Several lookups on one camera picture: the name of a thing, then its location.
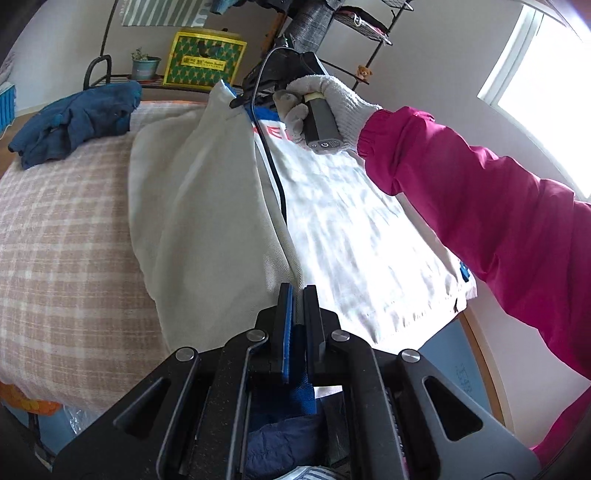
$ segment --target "striped towel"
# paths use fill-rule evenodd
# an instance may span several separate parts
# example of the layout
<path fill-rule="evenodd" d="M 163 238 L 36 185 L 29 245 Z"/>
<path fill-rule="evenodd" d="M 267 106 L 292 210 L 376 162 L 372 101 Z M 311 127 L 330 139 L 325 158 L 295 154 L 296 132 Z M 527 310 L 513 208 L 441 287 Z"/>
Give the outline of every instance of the striped towel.
<path fill-rule="evenodd" d="M 124 0 L 124 27 L 202 27 L 212 0 Z"/>
<path fill-rule="evenodd" d="M 321 466 L 299 466 L 277 480 L 347 480 L 348 477 L 330 468 Z"/>

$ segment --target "yellow box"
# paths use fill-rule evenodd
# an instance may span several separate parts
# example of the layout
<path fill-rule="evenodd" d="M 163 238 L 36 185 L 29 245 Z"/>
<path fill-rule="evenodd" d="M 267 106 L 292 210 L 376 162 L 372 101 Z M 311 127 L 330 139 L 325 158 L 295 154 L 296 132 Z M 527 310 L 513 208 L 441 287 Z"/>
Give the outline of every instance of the yellow box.
<path fill-rule="evenodd" d="M 232 84 L 245 50 L 237 34 L 183 29 L 174 37 L 163 85 L 211 90 L 220 80 Z"/>

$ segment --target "orange cloth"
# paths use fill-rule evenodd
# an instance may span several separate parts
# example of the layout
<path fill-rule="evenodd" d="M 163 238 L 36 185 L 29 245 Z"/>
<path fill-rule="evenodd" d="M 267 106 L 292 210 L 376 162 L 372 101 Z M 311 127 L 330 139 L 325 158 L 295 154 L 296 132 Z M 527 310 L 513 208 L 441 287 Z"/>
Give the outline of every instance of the orange cloth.
<path fill-rule="evenodd" d="M 16 385 L 6 385 L 2 382 L 0 382 L 0 398 L 12 408 L 19 408 L 38 415 L 50 416 L 61 408 L 61 404 L 53 401 L 31 400 Z"/>

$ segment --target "pink sleeve cuff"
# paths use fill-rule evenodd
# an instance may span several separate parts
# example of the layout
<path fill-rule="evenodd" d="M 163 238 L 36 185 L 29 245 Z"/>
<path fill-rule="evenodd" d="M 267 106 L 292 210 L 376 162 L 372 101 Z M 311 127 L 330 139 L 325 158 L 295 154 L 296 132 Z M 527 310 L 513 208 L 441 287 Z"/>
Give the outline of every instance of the pink sleeve cuff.
<path fill-rule="evenodd" d="M 380 190 L 388 195 L 400 193 L 395 178 L 398 166 L 399 140 L 409 121 L 419 117 L 433 122 L 430 113 L 405 106 L 395 112 L 378 110 L 365 124 L 359 134 L 357 153 L 366 160 L 365 171 Z"/>

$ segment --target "gloved hand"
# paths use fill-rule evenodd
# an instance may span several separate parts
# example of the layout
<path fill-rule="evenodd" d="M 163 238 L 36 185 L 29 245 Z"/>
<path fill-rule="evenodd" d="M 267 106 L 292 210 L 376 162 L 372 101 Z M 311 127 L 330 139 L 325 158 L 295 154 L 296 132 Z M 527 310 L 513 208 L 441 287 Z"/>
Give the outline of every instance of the gloved hand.
<path fill-rule="evenodd" d="M 326 98 L 336 120 L 336 126 L 345 141 L 341 150 L 357 151 L 359 134 L 379 105 L 365 102 L 338 78 L 327 75 L 308 75 L 294 80 L 287 90 L 275 92 L 273 100 L 279 118 L 285 123 L 292 140 L 304 144 L 302 129 L 308 107 L 301 103 L 306 93 L 320 92 Z"/>

